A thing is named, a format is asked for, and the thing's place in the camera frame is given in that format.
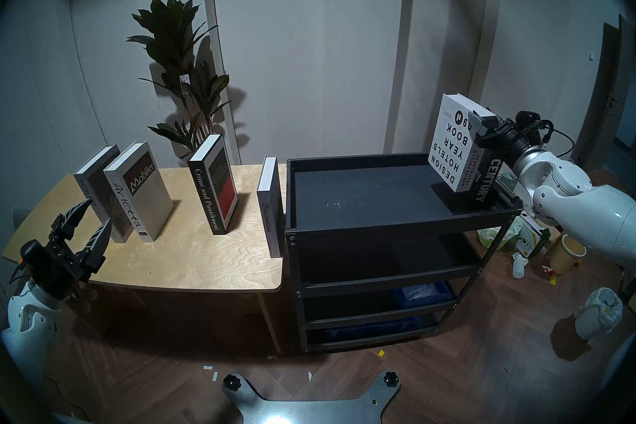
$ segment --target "wooden table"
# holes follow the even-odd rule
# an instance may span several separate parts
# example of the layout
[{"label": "wooden table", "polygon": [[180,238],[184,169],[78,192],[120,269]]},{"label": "wooden table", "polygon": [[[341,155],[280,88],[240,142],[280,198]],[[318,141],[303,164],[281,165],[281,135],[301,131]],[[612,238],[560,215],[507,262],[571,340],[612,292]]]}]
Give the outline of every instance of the wooden table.
[{"label": "wooden table", "polygon": [[[226,235],[210,230],[199,195],[188,168],[160,169],[175,203],[157,240],[144,243],[133,231],[125,243],[109,242],[106,261],[90,281],[133,289],[190,292],[243,292],[258,297],[274,347],[278,340],[263,299],[276,292],[282,280],[282,258],[270,258],[261,220],[256,188],[261,165],[232,166],[238,203]],[[280,190],[285,205],[286,165],[278,166]],[[19,261],[20,247],[35,238],[48,241],[51,224],[84,196],[72,174],[66,175],[20,225],[2,255]],[[82,249],[100,222],[92,208],[68,241],[76,252]]]}]

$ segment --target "herringbone floor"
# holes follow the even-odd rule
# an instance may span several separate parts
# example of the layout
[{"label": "herringbone floor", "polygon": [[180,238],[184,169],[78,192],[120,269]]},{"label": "herringbone floor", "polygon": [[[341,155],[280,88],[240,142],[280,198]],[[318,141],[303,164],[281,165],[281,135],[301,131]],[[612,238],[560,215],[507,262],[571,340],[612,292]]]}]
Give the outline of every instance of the herringbone floor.
[{"label": "herringbone floor", "polygon": [[[96,423],[240,423],[221,392],[230,372],[266,399],[313,400],[358,397],[384,369],[402,380],[384,423],[567,422],[636,318],[626,311],[611,333],[580,342],[569,317],[592,290],[618,290],[618,267],[589,255],[551,285],[533,262],[513,279],[509,254],[495,254],[442,334],[383,347],[383,357],[370,348],[268,359],[261,317],[232,314],[232,298],[142,292],[149,309],[122,313],[105,339],[66,312],[46,375]],[[290,328],[287,349],[298,343]],[[44,388],[56,411],[82,415],[51,381]]]}]

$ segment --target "metal base plate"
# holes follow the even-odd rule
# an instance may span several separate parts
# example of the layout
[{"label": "metal base plate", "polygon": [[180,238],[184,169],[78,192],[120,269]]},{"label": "metal base plate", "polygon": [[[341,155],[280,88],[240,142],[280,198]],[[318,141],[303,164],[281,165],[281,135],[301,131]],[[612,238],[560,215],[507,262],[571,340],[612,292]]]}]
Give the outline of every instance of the metal base plate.
[{"label": "metal base plate", "polygon": [[364,395],[354,400],[281,402],[263,400],[240,374],[229,374],[223,380],[223,391],[243,414],[243,422],[253,424],[379,424],[384,407],[399,387],[398,376],[383,371]]}]

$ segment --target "blue storage bin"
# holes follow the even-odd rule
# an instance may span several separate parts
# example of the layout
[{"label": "blue storage bin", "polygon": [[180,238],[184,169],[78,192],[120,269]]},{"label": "blue storage bin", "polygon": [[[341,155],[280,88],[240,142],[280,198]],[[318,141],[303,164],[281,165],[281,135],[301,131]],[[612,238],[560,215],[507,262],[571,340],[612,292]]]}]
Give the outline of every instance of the blue storage bin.
[{"label": "blue storage bin", "polygon": [[352,340],[356,338],[375,337],[393,333],[419,330],[422,324],[417,317],[403,318],[401,320],[391,320],[380,323],[367,323],[364,325],[351,325],[348,327],[338,327],[326,329],[325,336],[329,342],[339,340]]},{"label": "blue storage bin", "polygon": [[[422,293],[419,291],[430,286],[434,286],[433,290],[435,290],[436,293],[422,296]],[[393,295],[395,296],[400,309],[436,305],[453,299],[446,282],[410,285],[409,287],[402,287],[402,289],[393,289]]]}]

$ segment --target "shelf rack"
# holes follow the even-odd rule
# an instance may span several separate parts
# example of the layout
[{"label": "shelf rack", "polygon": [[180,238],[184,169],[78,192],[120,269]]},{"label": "shelf rack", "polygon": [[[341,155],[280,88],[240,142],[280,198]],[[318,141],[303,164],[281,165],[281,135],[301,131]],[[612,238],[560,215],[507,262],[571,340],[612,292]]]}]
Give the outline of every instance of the shelf rack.
[{"label": "shelf rack", "polygon": [[[494,204],[466,210],[428,154],[287,161],[285,241],[305,352],[430,336],[448,319],[521,213],[498,185]],[[483,257],[464,231],[501,226]],[[459,293],[449,281],[467,278]],[[452,299],[401,309],[393,289],[446,282]],[[340,327],[417,317],[420,328],[332,340]]]}]

